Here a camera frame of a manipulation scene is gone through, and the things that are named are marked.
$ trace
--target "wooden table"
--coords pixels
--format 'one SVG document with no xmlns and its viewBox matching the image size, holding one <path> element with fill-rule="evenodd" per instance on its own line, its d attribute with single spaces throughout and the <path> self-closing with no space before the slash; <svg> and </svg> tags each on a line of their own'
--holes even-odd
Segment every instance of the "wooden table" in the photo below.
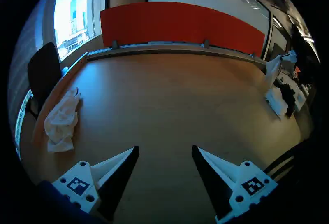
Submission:
<svg viewBox="0 0 329 224">
<path fill-rule="evenodd" d="M 294 117 L 280 121 L 265 101 L 263 83 L 252 63 L 214 56 L 149 54 L 86 63 L 56 99 L 76 86 L 81 93 L 74 150 L 47 153 L 47 136 L 35 133 L 34 171 L 52 182 L 80 160 L 93 165 L 139 145 L 114 223 L 213 223 L 192 145 L 265 169 L 300 141 Z M 24 151 L 21 156 L 29 160 Z"/>
</svg>

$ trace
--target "white cloth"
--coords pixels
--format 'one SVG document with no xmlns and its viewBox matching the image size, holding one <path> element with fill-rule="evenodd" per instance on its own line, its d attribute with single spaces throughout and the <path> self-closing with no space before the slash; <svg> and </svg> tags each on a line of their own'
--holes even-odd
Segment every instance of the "white cloth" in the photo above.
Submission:
<svg viewBox="0 0 329 224">
<path fill-rule="evenodd" d="M 273 85 L 276 77 L 279 75 L 280 65 L 281 65 L 281 55 L 278 55 L 275 59 L 266 62 L 265 81 L 267 82 L 268 88 L 270 88 Z"/>
<path fill-rule="evenodd" d="M 287 54 L 282 56 L 282 60 L 290 61 L 292 63 L 297 63 L 297 55 L 294 50 L 289 51 Z"/>
<path fill-rule="evenodd" d="M 273 87 L 266 93 L 265 98 L 269 101 L 269 104 L 276 115 L 282 120 L 287 112 L 288 105 L 282 99 L 281 90 L 277 87 Z"/>
<path fill-rule="evenodd" d="M 80 99 L 78 88 L 69 90 L 52 109 L 44 121 L 44 130 L 49 136 L 48 152 L 62 152 L 73 149 L 73 128 L 78 122 L 75 111 Z"/>
<path fill-rule="evenodd" d="M 281 60 L 290 61 L 292 63 L 297 62 L 297 56 L 294 50 L 289 51 L 285 55 L 278 55 L 275 59 L 272 59 L 269 62 L 266 62 L 266 75 L 265 75 L 265 81 L 268 83 L 268 87 L 270 88 L 276 77 L 280 73 L 280 66 L 281 66 Z"/>
</svg>

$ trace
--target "ceiling light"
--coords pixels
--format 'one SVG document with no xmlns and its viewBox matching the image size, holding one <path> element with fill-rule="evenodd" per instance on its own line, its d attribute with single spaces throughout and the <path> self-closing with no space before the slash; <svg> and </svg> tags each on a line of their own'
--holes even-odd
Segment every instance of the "ceiling light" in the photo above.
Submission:
<svg viewBox="0 0 329 224">
<path fill-rule="evenodd" d="M 282 28 L 281 24 L 279 23 L 279 21 L 275 17 L 273 17 L 273 20 L 279 25 L 280 28 Z"/>
<path fill-rule="evenodd" d="M 314 43 L 314 40 L 312 38 L 304 38 L 304 40 Z"/>
</svg>

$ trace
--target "fabric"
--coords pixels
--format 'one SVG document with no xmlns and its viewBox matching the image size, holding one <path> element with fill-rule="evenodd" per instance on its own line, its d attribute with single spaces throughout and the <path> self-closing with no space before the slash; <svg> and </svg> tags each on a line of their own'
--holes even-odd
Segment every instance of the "fabric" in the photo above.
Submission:
<svg viewBox="0 0 329 224">
<path fill-rule="evenodd" d="M 278 115 L 278 117 L 282 120 L 287 112 L 288 105 L 283 100 L 280 89 L 277 87 L 270 88 L 266 93 L 265 98 L 276 115 Z"/>
<path fill-rule="evenodd" d="M 284 99 L 284 101 L 288 104 L 286 115 L 291 117 L 295 108 L 295 91 L 292 90 L 288 84 L 280 85 L 279 88 L 282 93 L 282 99 Z"/>
<path fill-rule="evenodd" d="M 281 64 L 281 55 L 278 55 L 275 59 L 266 62 L 265 81 L 267 82 L 268 88 L 271 88 L 276 77 L 279 75 L 280 64 Z"/>
<path fill-rule="evenodd" d="M 73 149 L 73 128 L 78 122 L 75 111 L 80 99 L 78 88 L 69 90 L 52 109 L 44 121 L 44 130 L 49 136 L 48 152 L 62 152 Z"/>
</svg>

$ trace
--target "red partition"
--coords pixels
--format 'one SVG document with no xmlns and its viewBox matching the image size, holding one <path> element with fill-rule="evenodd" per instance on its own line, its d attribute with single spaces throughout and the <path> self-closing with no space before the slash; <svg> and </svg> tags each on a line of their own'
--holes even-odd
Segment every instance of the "red partition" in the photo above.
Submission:
<svg viewBox="0 0 329 224">
<path fill-rule="evenodd" d="M 178 2 L 144 2 L 100 13 L 103 43 L 111 47 L 148 41 L 203 43 L 260 56 L 264 34 L 223 12 Z"/>
</svg>

